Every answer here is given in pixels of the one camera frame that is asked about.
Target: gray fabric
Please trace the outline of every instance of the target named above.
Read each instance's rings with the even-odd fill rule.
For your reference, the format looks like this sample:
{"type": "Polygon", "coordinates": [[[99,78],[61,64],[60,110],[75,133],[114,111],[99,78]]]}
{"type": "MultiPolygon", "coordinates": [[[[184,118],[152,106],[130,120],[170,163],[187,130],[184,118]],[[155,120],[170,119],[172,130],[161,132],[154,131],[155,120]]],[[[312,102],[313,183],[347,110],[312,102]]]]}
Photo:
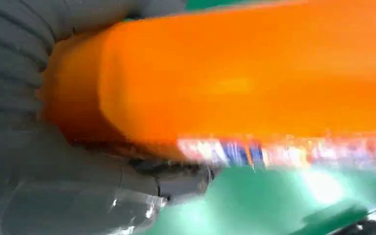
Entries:
{"type": "MultiPolygon", "coordinates": [[[[84,212],[88,213],[84,221],[93,221],[100,227],[89,228],[89,223],[86,231],[96,233],[107,226],[96,221],[98,216],[106,215],[104,211],[91,213],[90,208],[99,208],[97,201],[101,204],[109,201],[110,193],[117,188],[158,194],[152,177],[139,175],[113,159],[71,147],[57,128],[37,122],[35,115],[42,104],[34,95],[42,83],[40,72],[46,68],[57,41],[77,31],[118,22],[128,15],[138,18],[165,15],[184,7],[170,4],[170,0],[154,1],[152,5],[150,0],[0,0],[0,211],[8,210],[0,212],[0,229],[4,234],[72,234],[83,222],[77,219],[69,224],[66,219],[84,212]],[[13,195],[21,178],[53,184],[61,181],[104,184],[111,190],[101,193],[98,199],[84,197],[86,200],[78,199],[85,194],[82,190],[66,194],[48,189],[34,195],[13,195]],[[88,201],[89,211],[83,207],[84,212],[72,209],[74,212],[68,214],[65,208],[70,200],[88,201]],[[61,224],[46,224],[52,216],[61,224]]],[[[133,215],[146,209],[123,206],[133,215]]],[[[117,214],[129,216],[120,208],[117,210],[117,214]]],[[[128,219],[109,220],[109,226],[117,221],[127,223],[128,219]]]]}

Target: orange plastic handle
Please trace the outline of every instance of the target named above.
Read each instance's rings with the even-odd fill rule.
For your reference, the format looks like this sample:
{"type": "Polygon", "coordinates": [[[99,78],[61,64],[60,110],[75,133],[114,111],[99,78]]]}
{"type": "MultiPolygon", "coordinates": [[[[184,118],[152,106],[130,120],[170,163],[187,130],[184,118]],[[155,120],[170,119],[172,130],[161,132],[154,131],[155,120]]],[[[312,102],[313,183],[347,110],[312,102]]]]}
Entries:
{"type": "Polygon", "coordinates": [[[376,0],[118,23],[65,52],[53,75],[50,119],[73,138],[376,132],[376,0]]]}

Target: green background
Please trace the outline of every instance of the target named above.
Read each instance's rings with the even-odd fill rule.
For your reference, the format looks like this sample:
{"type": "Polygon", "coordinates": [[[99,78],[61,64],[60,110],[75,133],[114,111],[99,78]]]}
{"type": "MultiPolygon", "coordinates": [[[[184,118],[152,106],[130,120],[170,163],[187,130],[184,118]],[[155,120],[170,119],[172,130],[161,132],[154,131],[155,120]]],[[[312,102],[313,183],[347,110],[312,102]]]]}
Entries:
{"type": "MultiPolygon", "coordinates": [[[[239,0],[188,0],[188,10],[239,0]]],[[[146,235],[324,235],[376,210],[376,172],[225,169],[205,197],[166,207],[146,235]]]]}

